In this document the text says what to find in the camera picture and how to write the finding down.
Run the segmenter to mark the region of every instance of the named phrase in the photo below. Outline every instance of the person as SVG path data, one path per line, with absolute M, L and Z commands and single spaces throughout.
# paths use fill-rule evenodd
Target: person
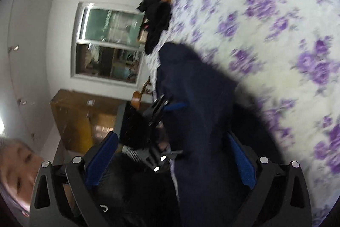
M 0 193 L 7 204 L 26 216 L 30 212 L 35 178 L 43 161 L 25 143 L 0 138 Z
M 28 221 L 32 192 L 42 157 L 20 140 L 0 138 L 0 193 L 23 226 Z M 70 207 L 77 206 L 69 186 L 64 186 Z M 92 191 L 106 205 L 115 226 L 181 226 L 176 192 L 170 172 L 155 174 L 123 153 L 116 153 L 99 186 Z

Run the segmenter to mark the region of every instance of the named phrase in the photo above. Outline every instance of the floral bedspread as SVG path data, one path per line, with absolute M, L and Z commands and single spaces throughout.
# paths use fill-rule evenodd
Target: floral bedspread
M 167 41 L 237 79 L 285 161 L 300 162 L 318 226 L 340 195 L 340 0 L 174 0 Z

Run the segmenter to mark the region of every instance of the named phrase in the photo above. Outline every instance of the wooden furniture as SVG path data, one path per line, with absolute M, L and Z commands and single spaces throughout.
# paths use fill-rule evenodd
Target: wooden furniture
M 67 150 L 85 154 L 115 126 L 119 105 L 125 100 L 61 89 L 50 105 Z
M 141 108 L 141 102 L 142 102 L 142 96 L 144 93 L 146 94 L 152 94 L 152 91 L 147 88 L 148 85 L 151 85 L 150 83 L 150 77 L 144 84 L 142 91 L 135 91 L 132 95 L 132 100 L 131 100 L 131 106 L 135 107 L 136 110 L 140 110 Z

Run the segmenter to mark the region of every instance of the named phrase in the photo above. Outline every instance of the window glass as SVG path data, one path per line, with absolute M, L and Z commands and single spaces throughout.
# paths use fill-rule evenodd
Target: window glass
M 143 15 L 86 8 L 80 38 L 139 47 L 138 35 Z
M 75 73 L 136 83 L 140 51 L 77 44 Z

